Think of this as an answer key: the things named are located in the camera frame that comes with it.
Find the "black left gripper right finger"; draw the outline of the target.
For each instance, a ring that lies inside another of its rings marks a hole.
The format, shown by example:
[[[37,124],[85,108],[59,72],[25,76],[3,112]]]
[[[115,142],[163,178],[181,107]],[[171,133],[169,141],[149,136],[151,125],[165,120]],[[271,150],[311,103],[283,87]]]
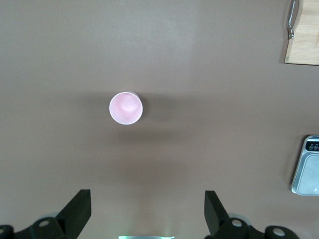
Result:
[[[208,239],[297,239],[290,229],[268,226],[264,232],[236,217],[230,217],[215,191],[205,191],[204,216],[210,232]]]

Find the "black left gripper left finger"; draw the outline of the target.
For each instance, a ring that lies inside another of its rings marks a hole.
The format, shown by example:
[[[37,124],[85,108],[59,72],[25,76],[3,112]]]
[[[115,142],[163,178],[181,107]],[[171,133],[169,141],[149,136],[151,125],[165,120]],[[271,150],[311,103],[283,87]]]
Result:
[[[76,239],[91,217],[91,191],[80,190],[55,217],[37,220],[15,232],[11,225],[1,225],[2,239]]]

